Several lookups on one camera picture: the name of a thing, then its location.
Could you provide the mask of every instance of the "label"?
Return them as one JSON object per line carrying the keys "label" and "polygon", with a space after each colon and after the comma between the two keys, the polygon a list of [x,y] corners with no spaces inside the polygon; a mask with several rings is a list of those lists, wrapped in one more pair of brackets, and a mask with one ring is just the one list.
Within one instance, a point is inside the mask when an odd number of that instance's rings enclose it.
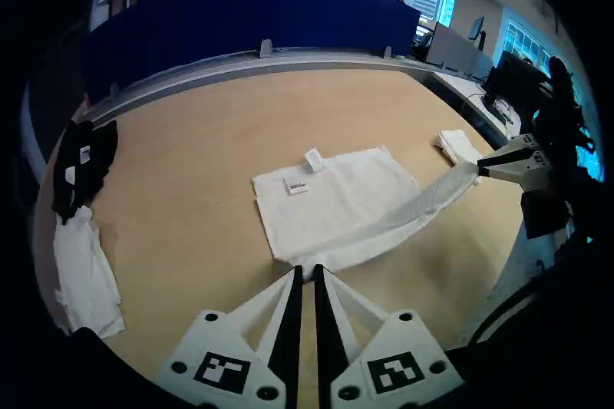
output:
{"label": "label", "polygon": [[286,182],[286,187],[288,187],[288,192],[291,195],[296,195],[297,193],[302,193],[309,190],[309,186],[305,183],[305,181],[298,177],[284,177],[283,180]]}
{"label": "label", "polygon": [[305,153],[305,158],[307,159],[309,166],[312,167],[312,171],[314,173],[324,169],[324,160],[320,156],[317,148],[313,147],[311,150]]}
{"label": "label", "polygon": [[90,160],[90,146],[86,145],[79,149],[79,161],[81,164],[86,164]]}

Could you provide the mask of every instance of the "white towel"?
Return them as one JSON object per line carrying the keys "label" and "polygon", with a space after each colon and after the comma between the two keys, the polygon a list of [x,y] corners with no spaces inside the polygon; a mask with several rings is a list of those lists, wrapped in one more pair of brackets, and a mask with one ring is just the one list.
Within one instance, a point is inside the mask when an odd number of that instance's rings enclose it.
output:
{"label": "white towel", "polygon": [[[379,147],[325,159],[325,169],[286,167],[257,176],[254,190],[273,257],[331,271],[365,262],[398,246],[452,204],[477,177],[463,163],[425,190]],[[309,190],[291,195],[285,178]]]}
{"label": "white towel", "polygon": [[57,216],[53,248],[61,289],[56,298],[71,329],[87,327],[100,338],[123,331],[120,293],[89,208],[80,207],[65,225]]}
{"label": "white towel", "polygon": [[[477,164],[477,161],[484,156],[471,145],[469,137],[461,129],[441,131],[435,138],[434,144],[441,148],[446,157],[450,158],[450,161],[454,164],[464,161]],[[474,185],[480,183],[481,180],[482,178],[478,177]]]}

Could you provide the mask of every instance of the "wooden table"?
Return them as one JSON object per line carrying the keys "label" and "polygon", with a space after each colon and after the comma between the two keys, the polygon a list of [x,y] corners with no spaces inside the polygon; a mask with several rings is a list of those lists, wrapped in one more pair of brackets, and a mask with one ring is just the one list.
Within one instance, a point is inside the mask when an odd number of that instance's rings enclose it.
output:
{"label": "wooden table", "polygon": [[[254,176],[298,163],[311,146],[330,157],[385,145],[427,185],[450,168],[431,146],[438,131],[463,129],[480,152],[491,151],[396,71],[243,78],[165,97],[117,122],[117,156],[93,211],[127,328],[106,343],[148,378],[202,309],[228,312],[285,270],[272,261]],[[383,308],[415,309],[446,347],[496,282],[522,219],[519,203],[518,186],[484,179],[396,249],[338,275]],[[45,214],[39,203],[37,220]],[[48,252],[43,244],[38,238],[37,259]],[[315,407],[313,286],[303,292],[299,406]]]}

